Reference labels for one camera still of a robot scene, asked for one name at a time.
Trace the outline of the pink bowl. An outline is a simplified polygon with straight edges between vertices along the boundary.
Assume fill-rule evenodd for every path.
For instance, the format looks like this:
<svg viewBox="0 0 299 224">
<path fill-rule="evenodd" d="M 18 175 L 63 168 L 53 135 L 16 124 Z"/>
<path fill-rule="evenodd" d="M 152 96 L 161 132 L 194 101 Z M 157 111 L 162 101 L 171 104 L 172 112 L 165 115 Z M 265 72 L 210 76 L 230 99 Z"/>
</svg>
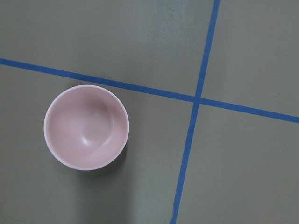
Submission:
<svg viewBox="0 0 299 224">
<path fill-rule="evenodd" d="M 49 151 L 76 170 L 96 170 L 113 162 L 129 135 L 123 103 L 95 85 L 78 85 L 59 94 L 50 104 L 43 124 Z"/>
</svg>

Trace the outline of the brown paper table mat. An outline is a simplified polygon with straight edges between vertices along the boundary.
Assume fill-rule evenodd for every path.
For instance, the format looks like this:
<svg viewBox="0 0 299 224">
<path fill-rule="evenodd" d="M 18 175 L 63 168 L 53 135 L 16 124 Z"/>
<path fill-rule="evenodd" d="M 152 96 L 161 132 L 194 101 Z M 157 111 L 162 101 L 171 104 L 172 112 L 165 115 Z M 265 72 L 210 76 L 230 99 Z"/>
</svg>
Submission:
<svg viewBox="0 0 299 224">
<path fill-rule="evenodd" d="M 114 93 L 120 156 L 77 171 L 43 120 L 64 90 Z M 3 0 L 3 224 L 296 224 L 296 0 Z"/>
</svg>

